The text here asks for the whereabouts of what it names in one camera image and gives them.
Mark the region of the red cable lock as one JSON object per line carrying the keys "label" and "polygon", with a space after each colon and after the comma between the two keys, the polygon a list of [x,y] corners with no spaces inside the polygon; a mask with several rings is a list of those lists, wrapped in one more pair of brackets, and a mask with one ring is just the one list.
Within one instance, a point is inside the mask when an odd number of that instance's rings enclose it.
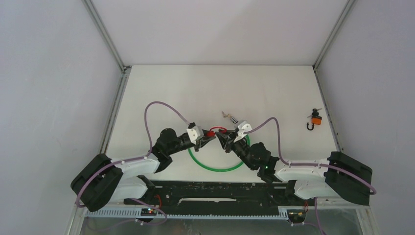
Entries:
{"label": "red cable lock", "polygon": [[221,126],[214,126],[214,127],[211,127],[211,128],[208,130],[208,132],[205,134],[205,136],[207,136],[207,137],[215,137],[217,132],[219,132],[219,133],[223,133],[223,134],[226,134],[226,133],[227,133],[227,131],[228,131],[228,130],[227,130],[226,128],[224,128],[224,127],[221,127]]}

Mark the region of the silver key bunch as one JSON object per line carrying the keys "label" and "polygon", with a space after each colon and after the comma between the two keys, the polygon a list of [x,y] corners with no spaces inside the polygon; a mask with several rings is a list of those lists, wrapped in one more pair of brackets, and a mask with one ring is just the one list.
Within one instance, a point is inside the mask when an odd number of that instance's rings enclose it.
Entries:
{"label": "silver key bunch", "polygon": [[238,123],[238,119],[235,118],[234,116],[232,116],[231,114],[226,114],[225,112],[222,111],[222,117],[223,118],[227,118],[229,119],[233,124],[237,124]]}

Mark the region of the green cable lock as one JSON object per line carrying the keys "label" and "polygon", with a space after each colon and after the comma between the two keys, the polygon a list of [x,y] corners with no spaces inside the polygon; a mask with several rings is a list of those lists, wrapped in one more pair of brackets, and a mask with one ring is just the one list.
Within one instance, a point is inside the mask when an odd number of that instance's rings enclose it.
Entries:
{"label": "green cable lock", "polygon": [[231,167],[227,167],[227,168],[214,168],[214,167],[208,166],[208,165],[202,163],[201,161],[199,161],[196,158],[196,156],[194,155],[193,151],[190,148],[187,151],[188,151],[188,154],[190,155],[191,159],[198,166],[200,166],[201,168],[203,168],[205,170],[211,171],[211,172],[219,172],[219,173],[222,173],[222,172],[231,172],[231,171],[237,170],[238,168],[240,168],[244,164],[242,161],[240,161],[239,163],[237,163],[237,164],[235,164],[235,165],[233,165]]}

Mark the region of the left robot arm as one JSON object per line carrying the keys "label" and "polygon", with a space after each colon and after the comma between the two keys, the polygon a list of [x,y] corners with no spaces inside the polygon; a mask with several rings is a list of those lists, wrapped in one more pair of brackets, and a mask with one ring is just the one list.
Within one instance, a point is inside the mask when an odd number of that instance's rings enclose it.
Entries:
{"label": "left robot arm", "polygon": [[144,175],[165,170],[172,163],[173,154],[190,148],[198,151],[215,138],[214,132],[198,127],[187,129],[180,136],[171,128],[163,129],[149,155],[117,160],[98,154],[73,179],[70,187],[77,195],[79,206],[91,212],[127,198],[149,204],[154,200],[155,191]]}

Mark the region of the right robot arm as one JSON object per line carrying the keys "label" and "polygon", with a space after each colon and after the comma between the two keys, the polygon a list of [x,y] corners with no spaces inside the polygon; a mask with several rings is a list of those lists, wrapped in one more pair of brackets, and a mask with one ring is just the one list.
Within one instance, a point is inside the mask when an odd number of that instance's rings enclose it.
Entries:
{"label": "right robot arm", "polygon": [[285,200],[292,205],[315,197],[340,197],[367,206],[374,194],[372,169],[339,151],[326,159],[291,162],[272,156],[264,143],[248,144],[235,132],[216,132],[223,150],[234,153],[264,182],[286,182]]}

